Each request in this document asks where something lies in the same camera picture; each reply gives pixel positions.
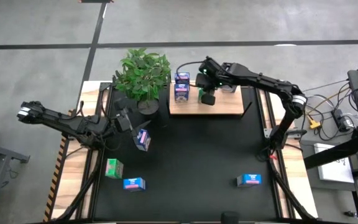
small box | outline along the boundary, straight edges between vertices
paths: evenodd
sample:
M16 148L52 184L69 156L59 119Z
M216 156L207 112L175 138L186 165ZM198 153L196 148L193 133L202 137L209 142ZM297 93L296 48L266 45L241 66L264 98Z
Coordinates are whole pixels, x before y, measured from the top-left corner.
M147 152L149 149L149 144L152 138L149 135L149 132L147 130L141 129L139 133L137 133L136 137L136 146L139 150Z
M237 177L237 187L251 187L262 184L260 174L242 174Z
M175 101L189 100L189 84L175 84L174 86Z
M146 181L140 177L124 179L124 189L129 191L145 190Z
M176 84L190 84L190 73L189 72L179 72L175 74L175 83Z
M106 177L113 179L121 179L122 171L124 170L124 165L118 159L107 159L106 164Z

black table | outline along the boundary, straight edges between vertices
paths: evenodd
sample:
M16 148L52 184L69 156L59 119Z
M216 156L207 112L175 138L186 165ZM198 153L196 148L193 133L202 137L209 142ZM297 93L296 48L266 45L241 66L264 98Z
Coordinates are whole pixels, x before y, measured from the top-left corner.
M123 94L115 91L114 99ZM148 152L138 150L129 134L107 141L107 158L124 164L123 178L142 177L146 191L128 192L122 180L102 175L96 183L95 220L127 222L219 221L220 214L235 211L240 221L275 220L278 195L268 165L255 154L263 148L264 134L256 91L243 88L245 105L254 102L243 118L238 116L176 116L169 118L168 91L160 93L159 116L146 129L152 140ZM135 102L128 100L129 106ZM145 119L130 115L134 126ZM262 184L237 188L243 173L261 174Z

yellow connector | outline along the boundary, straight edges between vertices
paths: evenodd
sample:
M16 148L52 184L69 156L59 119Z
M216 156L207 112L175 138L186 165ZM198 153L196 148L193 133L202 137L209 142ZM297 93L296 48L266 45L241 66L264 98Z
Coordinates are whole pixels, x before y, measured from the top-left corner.
M309 115L307 115L309 122L310 122L310 129L316 129L321 126L319 121L313 120Z

blue box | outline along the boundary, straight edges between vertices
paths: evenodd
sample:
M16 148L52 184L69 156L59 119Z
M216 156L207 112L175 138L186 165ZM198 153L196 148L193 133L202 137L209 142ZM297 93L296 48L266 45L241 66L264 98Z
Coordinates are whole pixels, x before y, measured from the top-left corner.
M141 129L137 133L136 139L137 139L136 141L137 148L139 150L147 152L147 150L149 149L150 141L152 140L152 138L149 135L149 132L147 132L147 130Z
M175 101L188 101L189 100L189 84L175 84L173 86L175 93Z
M190 72L179 72L175 74L176 84L190 84Z
M124 190L129 190L129 191L146 190L146 181L140 177L124 179Z
M251 187L262 184L260 174L241 174L237 177L237 187Z

plant pot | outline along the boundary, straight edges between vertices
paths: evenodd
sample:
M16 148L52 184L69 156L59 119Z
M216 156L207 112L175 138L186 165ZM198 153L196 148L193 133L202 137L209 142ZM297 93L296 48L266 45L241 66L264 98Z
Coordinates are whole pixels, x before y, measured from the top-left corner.
M137 102L139 113L148 118L153 118L157 115L159 106L158 100L144 100Z

